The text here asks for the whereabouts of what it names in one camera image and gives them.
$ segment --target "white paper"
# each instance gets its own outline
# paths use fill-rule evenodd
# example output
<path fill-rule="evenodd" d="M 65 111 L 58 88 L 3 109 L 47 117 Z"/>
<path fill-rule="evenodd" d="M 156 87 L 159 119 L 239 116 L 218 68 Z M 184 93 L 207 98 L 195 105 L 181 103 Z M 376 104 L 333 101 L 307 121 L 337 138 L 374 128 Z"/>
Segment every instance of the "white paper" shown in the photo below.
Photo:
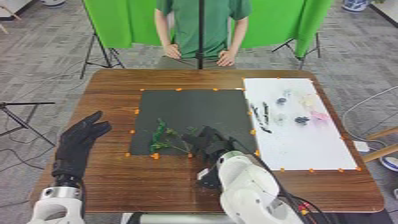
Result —
<path fill-rule="evenodd" d="M 268 105 L 268 129 L 260 130 L 252 111 L 252 125 L 260 159 L 271 170 L 355 169 L 356 164 L 332 122 L 317 120 L 310 111 L 328 115 L 308 79 L 244 79 L 244 98 L 262 115 Z M 294 122 L 307 117 L 307 125 Z"/>

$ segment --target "black mat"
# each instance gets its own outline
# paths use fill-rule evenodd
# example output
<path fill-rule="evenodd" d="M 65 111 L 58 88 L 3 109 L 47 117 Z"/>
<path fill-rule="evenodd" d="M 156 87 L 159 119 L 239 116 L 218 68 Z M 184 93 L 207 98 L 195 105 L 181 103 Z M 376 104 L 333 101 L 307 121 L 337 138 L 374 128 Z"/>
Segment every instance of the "black mat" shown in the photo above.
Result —
<path fill-rule="evenodd" d="M 188 133 L 188 128 L 213 127 L 225 137 L 234 137 L 246 148 L 255 150 L 255 140 L 250 135 L 250 119 L 246 103 L 239 90 L 182 90 L 145 91 L 140 99 L 140 113 L 134 120 L 134 135 L 131 140 L 131 154 L 149 155 L 152 133 L 157 128 L 157 119 L 177 134 Z M 175 139 L 172 143 L 184 148 Z M 159 154 L 182 154 L 175 149 L 161 149 Z"/>

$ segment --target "gray carpet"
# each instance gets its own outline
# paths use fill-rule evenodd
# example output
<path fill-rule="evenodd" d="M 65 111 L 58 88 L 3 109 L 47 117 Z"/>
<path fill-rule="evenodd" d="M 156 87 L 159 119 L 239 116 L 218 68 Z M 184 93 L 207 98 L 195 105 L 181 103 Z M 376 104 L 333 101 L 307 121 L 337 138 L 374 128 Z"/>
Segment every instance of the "gray carpet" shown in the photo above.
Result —
<path fill-rule="evenodd" d="M 42 106 L 31 125 L 54 141 L 63 130 L 86 81 L 97 67 L 90 66 L 83 82 L 77 71 L 86 51 L 90 26 L 79 0 L 67 0 L 58 9 L 47 9 L 37 3 L 21 15 L 22 21 L 1 22 L 10 34 L 0 32 L 0 101 L 54 101 Z M 303 69 L 319 79 L 326 96 L 339 116 L 349 106 L 374 93 L 398 85 L 398 29 L 380 15 L 367 9 L 360 14 L 344 12 L 335 3 L 319 31 L 321 59 L 307 57 Z M 298 63 L 287 49 L 271 54 L 271 47 L 244 49 L 237 55 L 239 69 L 296 69 Z M 120 50 L 120 59 L 127 68 L 154 68 L 161 49 L 136 45 Z M 346 129 L 360 136 L 398 124 L 394 116 L 378 126 L 378 122 L 398 111 L 396 95 L 385 94 L 348 114 Z M 26 116 L 28 107 L 10 108 Z M 0 131 L 5 130 L 5 116 L 0 113 Z M 0 149 L 12 148 L 22 158 L 33 157 L 49 147 L 33 140 L 28 131 L 0 138 Z M 45 153 L 30 163 L 44 167 Z M 10 152 L 0 152 L 0 169 L 17 160 Z M 398 188 L 396 173 L 383 169 L 378 162 L 369 163 L 372 177 L 385 197 L 385 208 L 398 209 L 390 191 Z M 26 200 L 40 170 L 17 165 L 0 173 L 0 206 Z M 30 205 L 0 207 L 0 224 L 21 224 L 30 218 Z M 398 223 L 398 212 L 390 213 Z M 118 216 L 88 215 L 86 223 L 117 223 Z"/>

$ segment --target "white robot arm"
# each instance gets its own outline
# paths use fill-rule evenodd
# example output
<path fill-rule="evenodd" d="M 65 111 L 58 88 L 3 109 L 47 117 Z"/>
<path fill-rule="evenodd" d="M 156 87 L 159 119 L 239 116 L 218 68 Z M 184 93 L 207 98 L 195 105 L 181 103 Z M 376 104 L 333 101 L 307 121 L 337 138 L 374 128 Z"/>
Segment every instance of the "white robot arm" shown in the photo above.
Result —
<path fill-rule="evenodd" d="M 81 191 L 77 188 L 45 188 L 40 192 L 40 200 L 33 205 L 33 215 L 28 224 L 85 224 L 81 206 Z M 63 217 L 47 220 L 49 216 L 61 212 L 65 212 Z"/>
<path fill-rule="evenodd" d="M 301 224 L 294 211 L 276 199 L 275 179 L 239 151 L 216 162 L 221 184 L 220 205 L 237 224 Z"/>

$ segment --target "chair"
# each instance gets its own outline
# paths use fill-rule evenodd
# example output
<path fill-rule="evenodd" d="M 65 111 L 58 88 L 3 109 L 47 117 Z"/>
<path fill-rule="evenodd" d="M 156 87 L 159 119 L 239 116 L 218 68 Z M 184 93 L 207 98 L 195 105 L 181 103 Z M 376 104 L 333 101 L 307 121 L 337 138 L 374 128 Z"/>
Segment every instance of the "chair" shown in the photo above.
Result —
<path fill-rule="evenodd" d="M 374 133 L 372 135 L 367 136 L 367 140 L 374 140 L 376 138 L 390 135 L 398 133 L 398 127 L 380 131 L 378 133 Z M 380 150 L 376 150 L 372 153 L 369 153 L 367 155 L 362 156 L 362 160 L 364 162 L 369 162 L 371 160 L 378 159 L 381 156 L 388 155 L 392 152 L 398 151 L 398 144 L 387 146 L 385 148 L 381 148 Z"/>
<path fill-rule="evenodd" d="M 8 10 L 8 8 L 6 8 L 6 6 L 3 5 L 1 1 L 0 1 L 0 8 L 8 12 L 10 16 L 14 16 L 14 18 L 15 18 L 17 20 L 21 20 L 21 17 L 12 13 L 12 11 Z M 3 25 L 1 25 L 1 23 L 0 23 L 0 29 L 1 29 L 3 33 L 8 34 L 8 31 L 6 31 L 6 29 L 5 29 Z"/>

